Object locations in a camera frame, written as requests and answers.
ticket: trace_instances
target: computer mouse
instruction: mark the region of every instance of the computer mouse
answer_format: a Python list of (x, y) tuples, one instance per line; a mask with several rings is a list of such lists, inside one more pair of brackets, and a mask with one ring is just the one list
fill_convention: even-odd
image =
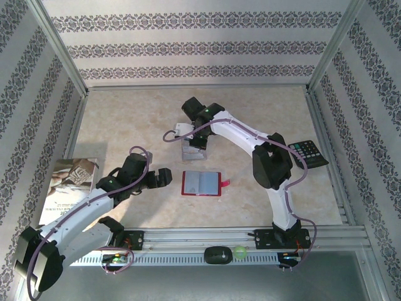
[(205, 250), (204, 258), (210, 265), (226, 265), (232, 262), (232, 251), (226, 246), (211, 246)]

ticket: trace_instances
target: black calculator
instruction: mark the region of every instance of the black calculator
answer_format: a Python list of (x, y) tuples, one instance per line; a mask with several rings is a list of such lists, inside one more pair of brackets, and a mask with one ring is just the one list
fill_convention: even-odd
[[(297, 142), (289, 144), (288, 147), (296, 150), (299, 155), (305, 160), (308, 169), (324, 166), (328, 164), (328, 161), (323, 158), (318, 148), (315, 146), (312, 140)], [(295, 164), (303, 169), (302, 162), (294, 157)]]

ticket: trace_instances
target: book cover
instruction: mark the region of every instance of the book cover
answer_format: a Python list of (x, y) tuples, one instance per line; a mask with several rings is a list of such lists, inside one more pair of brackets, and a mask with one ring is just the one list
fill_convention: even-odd
[(221, 196), (221, 172), (184, 171), (183, 196)]
[(95, 158), (57, 160), (39, 225), (51, 223), (85, 198), (95, 187), (98, 170)]

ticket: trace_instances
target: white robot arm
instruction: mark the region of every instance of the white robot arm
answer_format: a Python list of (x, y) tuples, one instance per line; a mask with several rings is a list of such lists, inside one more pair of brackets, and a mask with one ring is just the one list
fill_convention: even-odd
[[(233, 117), (222, 106), (213, 103), (205, 107), (195, 97), (192, 97), (182, 106), (184, 113), (191, 119), (192, 124), (176, 124), (176, 136), (183, 136), (214, 120), (229, 120), (210, 124), (193, 135), (190, 135), (190, 145), (205, 149), (207, 137), (211, 134), (221, 135), (246, 151), (253, 159), (253, 174), (260, 185), (266, 188), (273, 210), (273, 226), (283, 233), (296, 231), (300, 227), (299, 221), (289, 212), (285, 201), (284, 188), (289, 183), (292, 162), (289, 154), (284, 150), (269, 145), (260, 137), (276, 140), (284, 144), (284, 139), (277, 133), (268, 135), (252, 129)], [(293, 208), (291, 194), (288, 192), (288, 201)]]
[(24, 278), (29, 272), (29, 263), (40, 248), (31, 282), (36, 291), (49, 289), (61, 276), (63, 269), (90, 251), (104, 246), (121, 248), (124, 241), (124, 227), (106, 216), (83, 232), (94, 220), (118, 206), (133, 193), (143, 189), (169, 185), (171, 170), (148, 171), (148, 158), (140, 154), (130, 154), (122, 167), (114, 169), (102, 178), (85, 199), (41, 229), (26, 228), (18, 239), (14, 269)]

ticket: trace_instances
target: wallpaper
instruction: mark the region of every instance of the wallpaper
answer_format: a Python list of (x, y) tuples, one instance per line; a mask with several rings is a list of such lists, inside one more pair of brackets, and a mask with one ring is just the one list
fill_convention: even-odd
[(367, 1), (315, 91), (359, 224), (401, 300), (400, 3)]
[(43, 0), (89, 87), (308, 83), (350, 0)]
[(13, 300), (19, 234), (37, 225), (81, 95), (23, 0), (0, 1), (0, 300)]

